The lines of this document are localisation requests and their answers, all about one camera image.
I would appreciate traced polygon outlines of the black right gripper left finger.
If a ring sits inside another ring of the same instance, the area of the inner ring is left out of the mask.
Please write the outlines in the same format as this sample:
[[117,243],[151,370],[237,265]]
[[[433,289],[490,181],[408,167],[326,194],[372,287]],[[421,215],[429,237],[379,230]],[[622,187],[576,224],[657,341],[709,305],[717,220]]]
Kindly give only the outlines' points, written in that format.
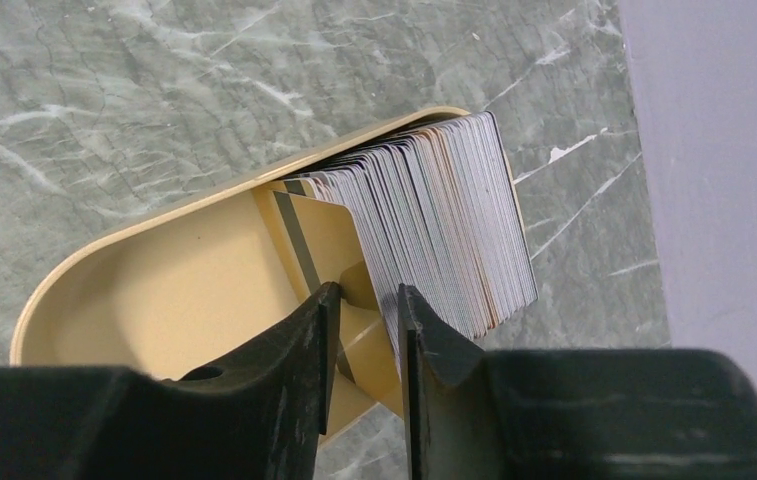
[[327,432],[341,289],[177,380],[0,367],[0,479],[309,479]]

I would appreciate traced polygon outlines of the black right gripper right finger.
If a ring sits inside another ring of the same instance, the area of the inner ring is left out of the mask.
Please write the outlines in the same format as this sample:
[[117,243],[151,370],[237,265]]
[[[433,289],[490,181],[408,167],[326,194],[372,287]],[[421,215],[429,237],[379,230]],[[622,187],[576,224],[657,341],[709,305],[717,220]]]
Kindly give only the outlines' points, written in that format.
[[757,391],[719,352],[485,350],[398,303],[413,479],[757,479]]

